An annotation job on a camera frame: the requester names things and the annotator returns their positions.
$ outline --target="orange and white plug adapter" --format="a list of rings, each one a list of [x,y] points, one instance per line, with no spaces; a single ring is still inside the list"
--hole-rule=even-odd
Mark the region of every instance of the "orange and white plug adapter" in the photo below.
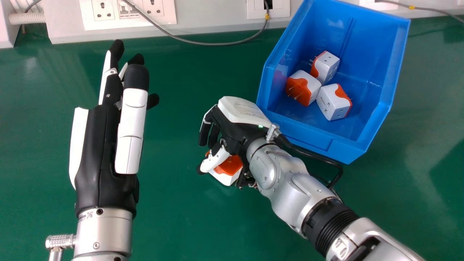
[[[309,73],[299,70],[287,79],[285,93],[304,106],[316,100],[321,83]]]
[[[317,105],[329,121],[345,118],[353,107],[340,84],[322,86],[317,95]]]
[[[234,155],[228,157],[228,159],[221,163],[221,165],[211,170],[209,174],[211,174],[222,184],[226,186],[231,186],[240,176],[242,168],[242,160],[240,160],[240,157],[238,155]]]
[[[338,57],[324,51],[314,59],[310,74],[318,79],[322,85],[326,85],[335,76],[339,64]]]

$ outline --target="blue bin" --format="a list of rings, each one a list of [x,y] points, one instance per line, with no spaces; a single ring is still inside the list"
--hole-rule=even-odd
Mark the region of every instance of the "blue bin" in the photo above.
[[[258,106],[294,144],[349,164],[364,154],[393,104],[410,20],[337,0],[305,0],[264,65]],[[310,71],[323,51],[340,58],[329,82],[352,99],[349,115],[328,121],[314,102],[285,94],[287,77]]]

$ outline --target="white corrugated tube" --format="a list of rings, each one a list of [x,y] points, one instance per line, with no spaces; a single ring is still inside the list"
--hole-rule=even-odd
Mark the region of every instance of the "white corrugated tube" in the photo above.
[[[12,13],[8,15],[12,25],[44,24],[44,13]]]

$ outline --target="green table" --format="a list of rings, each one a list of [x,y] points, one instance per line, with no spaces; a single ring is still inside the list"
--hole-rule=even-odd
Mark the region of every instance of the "green table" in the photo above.
[[[0,51],[0,253],[46,260],[45,238],[75,233],[68,154],[74,108],[95,106],[110,41],[52,46],[42,26]],[[241,39],[250,32],[197,35]],[[195,167],[200,121],[224,95],[255,100],[263,64],[282,34],[203,47],[126,40],[145,55],[151,91],[132,260],[323,260],[257,191],[227,188]],[[414,20],[392,111],[369,151],[337,185],[346,204],[427,260],[463,259],[464,28]],[[332,170],[307,162],[331,178]],[[72,251],[65,254],[70,260]]]

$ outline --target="robotic arm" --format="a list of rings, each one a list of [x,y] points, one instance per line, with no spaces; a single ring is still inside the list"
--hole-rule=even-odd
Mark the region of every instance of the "robotic arm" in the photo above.
[[[294,146],[256,104],[221,98],[203,118],[199,145],[211,149],[197,169],[199,174],[238,155],[243,168],[237,186],[257,188],[269,198],[274,213],[327,261],[423,260],[372,221],[359,217],[310,175],[301,159],[283,150]]]
[[[49,261],[60,261],[66,248],[74,248],[73,261],[131,256],[145,114],[159,97],[148,95],[141,54],[118,72],[123,52],[122,41],[116,40],[106,53],[98,105],[75,109],[69,175],[77,197],[77,232],[47,237]]]

